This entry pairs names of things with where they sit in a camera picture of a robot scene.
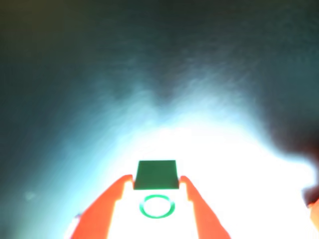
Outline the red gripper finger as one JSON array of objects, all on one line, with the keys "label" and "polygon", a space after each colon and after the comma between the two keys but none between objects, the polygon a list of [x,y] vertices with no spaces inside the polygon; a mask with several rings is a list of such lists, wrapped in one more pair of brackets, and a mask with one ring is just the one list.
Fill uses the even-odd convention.
[{"label": "red gripper finger", "polygon": [[132,175],[124,175],[115,181],[79,216],[72,239],[107,238],[115,202],[122,198],[127,182],[133,182]]},{"label": "red gripper finger", "polygon": [[186,186],[187,199],[192,202],[199,239],[231,239],[216,214],[202,198],[186,176],[180,177],[180,185]]}]

